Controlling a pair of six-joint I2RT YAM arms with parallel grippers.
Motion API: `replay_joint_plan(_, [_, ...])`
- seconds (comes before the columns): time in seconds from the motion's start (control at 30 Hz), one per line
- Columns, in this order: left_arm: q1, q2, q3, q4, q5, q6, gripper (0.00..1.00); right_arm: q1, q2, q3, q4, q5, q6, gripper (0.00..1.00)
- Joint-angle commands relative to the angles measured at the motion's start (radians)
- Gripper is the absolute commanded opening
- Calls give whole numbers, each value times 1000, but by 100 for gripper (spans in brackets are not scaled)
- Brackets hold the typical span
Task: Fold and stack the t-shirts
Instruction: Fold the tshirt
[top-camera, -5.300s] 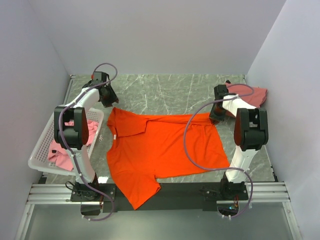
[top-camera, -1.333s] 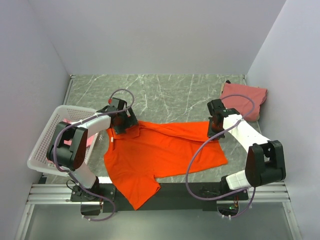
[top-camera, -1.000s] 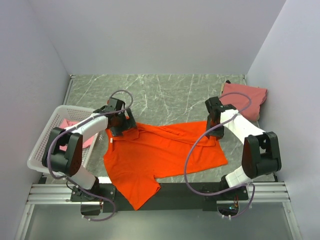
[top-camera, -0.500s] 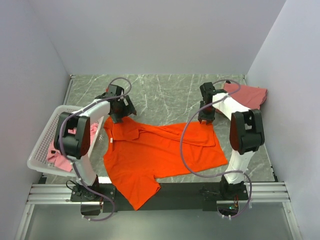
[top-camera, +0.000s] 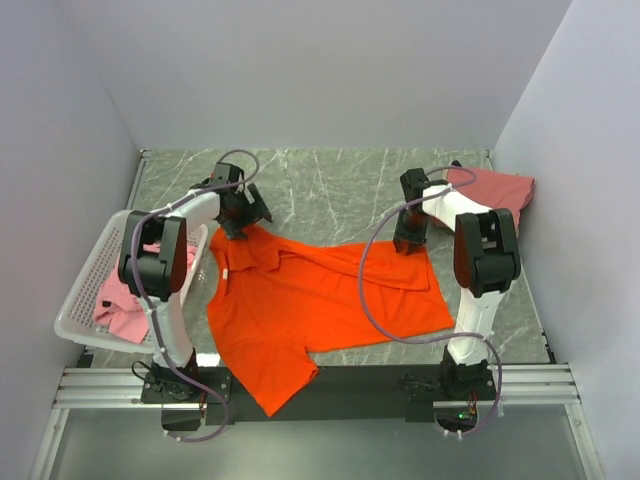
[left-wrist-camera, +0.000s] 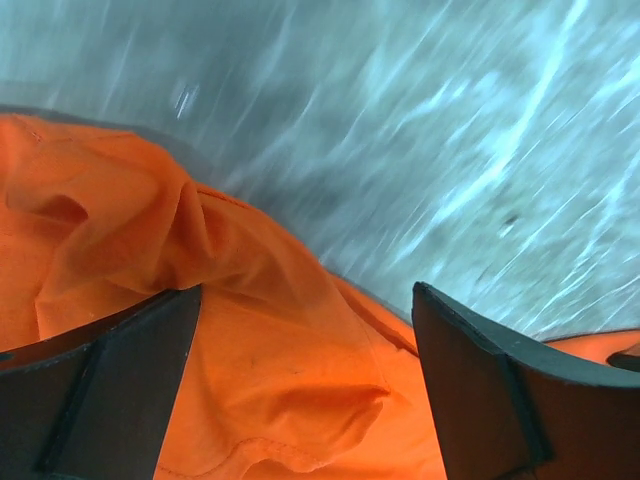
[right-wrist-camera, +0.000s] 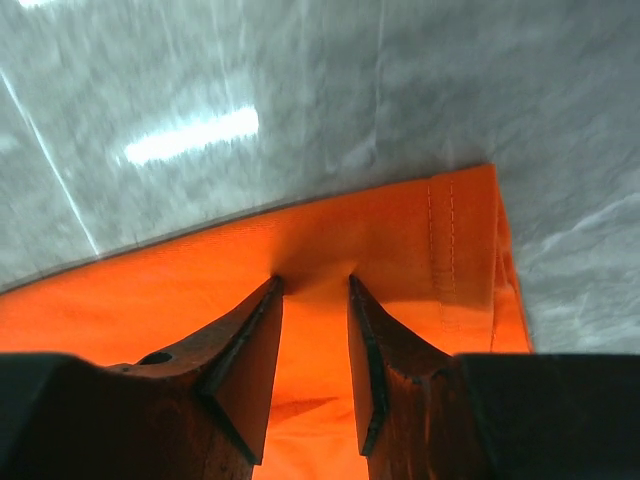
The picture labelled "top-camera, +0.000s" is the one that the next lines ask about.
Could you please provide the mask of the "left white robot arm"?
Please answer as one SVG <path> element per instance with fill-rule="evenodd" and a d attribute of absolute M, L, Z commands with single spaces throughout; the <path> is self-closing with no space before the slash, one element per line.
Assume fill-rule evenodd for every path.
<path fill-rule="evenodd" d="M 131 211 L 126 218 L 118 277 L 136 297 L 154 341 L 151 374 L 176 401 L 208 388 L 200 381 L 193 344 L 183 318 L 180 294 L 186 282 L 187 237 L 215 221 L 229 240 L 247 238 L 245 229 L 272 215 L 247 174 L 220 159 L 205 180 L 159 209 Z"/>

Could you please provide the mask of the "orange polo shirt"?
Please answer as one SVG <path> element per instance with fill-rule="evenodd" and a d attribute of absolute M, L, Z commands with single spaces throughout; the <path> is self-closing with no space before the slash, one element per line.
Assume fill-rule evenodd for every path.
<path fill-rule="evenodd" d="M 311 246 L 258 225 L 246 235 L 212 236 L 219 275 L 207 315 L 222 360 L 268 416 L 316 377 L 313 353 L 454 325 L 425 252 Z"/>

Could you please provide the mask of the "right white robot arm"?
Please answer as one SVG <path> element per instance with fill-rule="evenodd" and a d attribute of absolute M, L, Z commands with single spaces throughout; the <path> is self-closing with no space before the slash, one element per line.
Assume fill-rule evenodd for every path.
<path fill-rule="evenodd" d="M 421 168 L 400 176 L 405 202 L 398 214 L 393 244 L 411 255 L 426 244 L 427 224 L 437 220 L 454 233 L 453 270 L 461 288 L 455 337 L 444 349 L 439 387 L 460 399 L 471 391 L 492 387 L 489 348 L 497 308 L 521 273 L 513 215 L 466 197 L 444 180 L 431 180 Z"/>

